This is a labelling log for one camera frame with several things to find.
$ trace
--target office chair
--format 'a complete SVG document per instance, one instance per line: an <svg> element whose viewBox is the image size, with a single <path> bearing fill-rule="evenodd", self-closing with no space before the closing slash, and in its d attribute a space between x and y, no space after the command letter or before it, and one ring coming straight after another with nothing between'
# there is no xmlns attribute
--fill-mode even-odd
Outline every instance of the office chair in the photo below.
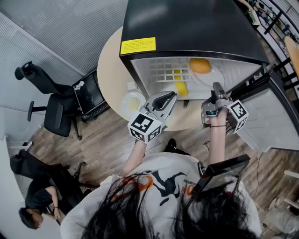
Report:
<svg viewBox="0 0 299 239"><path fill-rule="evenodd" d="M80 183L79 175L81 166L86 165L81 162L76 173L72 176L61 164L47 165L25 150L20 150L17 155L10 158L10 168L17 174L31 179L39 176L48 176L51 185L57 189L59 201L63 202L64 208L61 208L63 213L69 212L72 208L78 205L83 199L83 193L80 186L89 188L97 188L97 186Z"/></svg>
<svg viewBox="0 0 299 239"><path fill-rule="evenodd" d="M34 101L30 103L27 120L31 121L33 112L46 111L44 127L54 134L68 137L73 123L76 136L82 140L82 136L78 133L76 121L77 99L74 89L69 85L57 84L50 76L40 67L32 62L27 62L22 67L17 67L14 72L18 80L26 78L41 93L51 94L48 106L34 107Z"/></svg>

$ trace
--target white t-shirt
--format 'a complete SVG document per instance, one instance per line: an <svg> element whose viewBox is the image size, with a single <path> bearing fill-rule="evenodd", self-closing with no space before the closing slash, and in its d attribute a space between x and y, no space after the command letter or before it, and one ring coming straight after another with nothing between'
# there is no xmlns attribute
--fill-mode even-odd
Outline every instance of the white t-shirt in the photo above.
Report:
<svg viewBox="0 0 299 239"><path fill-rule="evenodd" d="M145 157L142 164L131 172L131 174L144 173L139 182L145 189L149 186L143 203L155 235L159 233L161 236L164 235L164 238L171 237L171 226L177 213L180 196L183 193L190 195L200 179L197 162L197 159L188 155L162 152ZM119 176L109 176L98 189L88 194L67 214L60 228L62 239L81 238L83 227L99 208L111 184L118 179ZM232 191L234 186L232 183L227 190ZM239 184L239 192L248 214L247 226L259 237L262 230L258 213L242 182Z"/></svg>

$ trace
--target yellow label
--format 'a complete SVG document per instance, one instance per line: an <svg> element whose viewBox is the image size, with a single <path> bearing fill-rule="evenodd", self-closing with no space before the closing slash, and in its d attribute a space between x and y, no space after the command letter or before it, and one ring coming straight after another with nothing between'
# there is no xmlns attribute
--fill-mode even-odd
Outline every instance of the yellow label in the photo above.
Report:
<svg viewBox="0 0 299 239"><path fill-rule="evenodd" d="M121 43L121 55L150 50L156 50L155 37L129 40Z"/></svg>

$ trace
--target beige table top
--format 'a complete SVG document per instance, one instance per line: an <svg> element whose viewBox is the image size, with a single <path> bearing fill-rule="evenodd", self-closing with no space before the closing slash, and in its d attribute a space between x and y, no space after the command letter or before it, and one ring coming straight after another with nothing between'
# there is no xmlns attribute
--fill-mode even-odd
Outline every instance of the beige table top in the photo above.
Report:
<svg viewBox="0 0 299 239"><path fill-rule="evenodd" d="M285 37L285 47L289 53L289 57L296 71L297 76L299 76L299 49L294 42L294 40L288 36Z"/></svg>
<svg viewBox="0 0 299 239"><path fill-rule="evenodd" d="M122 27L106 42L98 63L98 82L100 90L110 107L126 120L130 118L121 110L122 98L127 94L127 82L134 81L119 58ZM186 109L183 101L177 101L167 119L166 131L188 128L202 128L201 104L203 100L191 100Z"/></svg>

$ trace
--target yellow food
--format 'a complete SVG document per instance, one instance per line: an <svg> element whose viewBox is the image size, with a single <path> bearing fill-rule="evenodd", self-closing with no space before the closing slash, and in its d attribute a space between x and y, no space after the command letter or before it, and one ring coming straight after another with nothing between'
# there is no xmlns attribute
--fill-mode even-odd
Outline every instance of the yellow food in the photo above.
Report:
<svg viewBox="0 0 299 239"><path fill-rule="evenodd" d="M175 80L181 80L181 76L174 76L174 79ZM186 97L188 95L188 90L187 90L187 87L186 87L186 84L185 82L183 81L179 81L179 82L175 82L174 83L178 89L178 93L183 96L183 97Z"/></svg>
<svg viewBox="0 0 299 239"><path fill-rule="evenodd" d="M206 74L211 71L211 64L204 58L191 58L189 67L193 72Z"/></svg>
<svg viewBox="0 0 299 239"><path fill-rule="evenodd" d="M139 104L140 104L140 100L136 97L133 97L129 101L128 108L129 108L130 111L137 111Z"/></svg>

